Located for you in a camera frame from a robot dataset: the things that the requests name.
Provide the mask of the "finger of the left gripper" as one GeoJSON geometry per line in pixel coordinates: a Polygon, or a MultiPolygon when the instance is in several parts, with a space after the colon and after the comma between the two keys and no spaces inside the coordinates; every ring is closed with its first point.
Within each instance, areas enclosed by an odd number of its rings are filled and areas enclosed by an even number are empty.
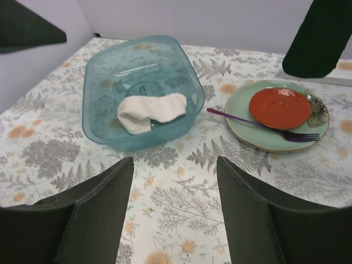
{"type": "Polygon", "coordinates": [[[67,42],[66,33],[17,1],[1,1],[1,53],[67,42]]]}

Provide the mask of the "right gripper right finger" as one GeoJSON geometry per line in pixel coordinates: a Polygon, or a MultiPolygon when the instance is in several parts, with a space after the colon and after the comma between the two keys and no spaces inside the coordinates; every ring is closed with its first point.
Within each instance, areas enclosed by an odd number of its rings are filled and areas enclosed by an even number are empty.
{"type": "Polygon", "coordinates": [[[217,159],[232,263],[351,263],[351,208],[283,192],[217,159]]]}

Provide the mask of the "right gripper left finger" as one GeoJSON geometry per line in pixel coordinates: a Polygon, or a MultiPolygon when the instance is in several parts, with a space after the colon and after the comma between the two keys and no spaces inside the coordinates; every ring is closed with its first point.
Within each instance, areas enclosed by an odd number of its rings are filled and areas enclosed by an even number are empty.
{"type": "Polygon", "coordinates": [[[1,263],[115,263],[133,174],[126,157],[35,204],[1,208],[1,263]]]}

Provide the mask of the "plain white sock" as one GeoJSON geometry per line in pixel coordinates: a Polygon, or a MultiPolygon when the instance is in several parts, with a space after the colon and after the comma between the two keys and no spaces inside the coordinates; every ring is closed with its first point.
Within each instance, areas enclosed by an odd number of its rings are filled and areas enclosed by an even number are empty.
{"type": "Polygon", "coordinates": [[[169,123],[186,113],[187,99],[180,93],[155,96],[129,96],[122,100],[117,117],[132,134],[151,131],[151,121],[169,123]]]}

